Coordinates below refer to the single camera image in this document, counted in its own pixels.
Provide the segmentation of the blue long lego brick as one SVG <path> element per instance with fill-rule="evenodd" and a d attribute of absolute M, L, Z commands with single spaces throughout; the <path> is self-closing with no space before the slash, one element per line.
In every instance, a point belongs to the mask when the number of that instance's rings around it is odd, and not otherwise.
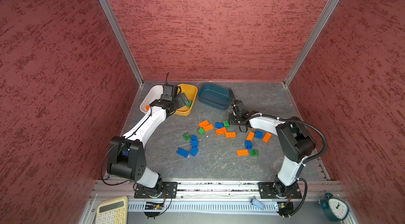
<path fill-rule="evenodd" d="M 183 149 L 183 148 L 178 148 L 178 149 L 176 150 L 176 153 L 177 153 L 178 155 L 184 157 L 184 158 L 188 158 L 188 156 L 189 156 L 189 151 L 187 151 L 187 150 L 185 150 L 185 149 Z"/>

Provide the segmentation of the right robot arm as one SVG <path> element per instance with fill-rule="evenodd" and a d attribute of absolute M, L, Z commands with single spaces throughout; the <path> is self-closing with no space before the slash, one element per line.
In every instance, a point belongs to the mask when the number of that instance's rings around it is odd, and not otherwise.
<path fill-rule="evenodd" d="M 232 101 L 233 114 L 230 123 L 247 129 L 259 129 L 278 137 L 284 160 L 280 171 L 274 179 L 274 193 L 285 198 L 298 182 L 306 164 L 322 156 L 328 148 L 326 137 L 322 132 L 298 117 L 280 118 L 260 112 L 249 112 L 241 100 Z M 314 130 L 323 142 L 322 149 L 315 155 L 316 142 L 308 129 Z"/>

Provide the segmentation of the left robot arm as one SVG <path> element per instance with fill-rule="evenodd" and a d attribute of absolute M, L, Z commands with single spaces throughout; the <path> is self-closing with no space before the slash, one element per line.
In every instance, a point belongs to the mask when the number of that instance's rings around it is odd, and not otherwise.
<path fill-rule="evenodd" d="M 162 192 L 162 178 L 147 167 L 144 147 L 157 127 L 179 108 L 189 104 L 185 93 L 162 95 L 149 104 L 144 117 L 123 136 L 115 136 L 106 155 L 107 173 L 143 186 L 155 197 Z"/>

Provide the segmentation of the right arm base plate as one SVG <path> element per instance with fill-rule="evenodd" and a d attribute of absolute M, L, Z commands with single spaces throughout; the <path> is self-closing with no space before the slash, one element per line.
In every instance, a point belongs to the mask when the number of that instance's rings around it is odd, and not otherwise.
<path fill-rule="evenodd" d="M 259 182 L 258 192 L 262 199 L 301 199 L 301 189 L 299 188 L 297 182 L 285 186 L 281 182 Z"/>

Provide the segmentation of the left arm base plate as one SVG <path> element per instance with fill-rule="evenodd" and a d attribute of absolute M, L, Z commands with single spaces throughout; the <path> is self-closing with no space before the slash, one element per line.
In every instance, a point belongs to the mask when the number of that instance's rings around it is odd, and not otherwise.
<path fill-rule="evenodd" d="M 158 182 L 155 188 L 142 185 L 135 187 L 134 198 L 136 199 L 175 199 L 178 182 Z"/>

